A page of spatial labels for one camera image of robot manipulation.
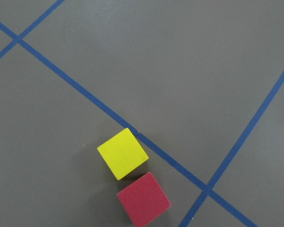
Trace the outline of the yellow cube block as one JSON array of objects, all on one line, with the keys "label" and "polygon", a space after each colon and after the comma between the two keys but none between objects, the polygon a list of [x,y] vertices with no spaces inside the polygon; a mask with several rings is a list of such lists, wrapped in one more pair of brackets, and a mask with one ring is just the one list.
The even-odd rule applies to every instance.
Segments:
[{"label": "yellow cube block", "polygon": [[125,128],[97,147],[116,180],[121,180],[149,159],[132,132]]}]

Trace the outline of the red cube block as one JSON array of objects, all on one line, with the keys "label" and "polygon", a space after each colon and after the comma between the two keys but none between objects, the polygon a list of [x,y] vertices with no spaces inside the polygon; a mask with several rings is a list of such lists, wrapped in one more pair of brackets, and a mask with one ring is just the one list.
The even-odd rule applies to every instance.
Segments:
[{"label": "red cube block", "polygon": [[122,189],[117,197],[135,227],[146,226],[171,206],[151,172]]}]

